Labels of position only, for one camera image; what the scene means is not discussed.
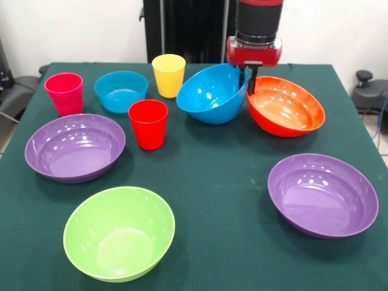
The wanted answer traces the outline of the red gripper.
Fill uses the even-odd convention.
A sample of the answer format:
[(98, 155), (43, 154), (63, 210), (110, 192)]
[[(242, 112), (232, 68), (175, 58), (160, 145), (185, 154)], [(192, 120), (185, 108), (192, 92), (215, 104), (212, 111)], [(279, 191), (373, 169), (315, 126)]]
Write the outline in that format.
[(246, 67), (251, 69), (251, 76), (247, 84), (247, 93), (252, 95), (255, 91), (256, 77), (259, 66), (274, 67), (282, 53), (282, 42), (276, 38), (273, 42), (264, 45), (248, 45), (230, 36), (226, 42), (227, 62), (239, 67), (239, 86), (245, 83)]

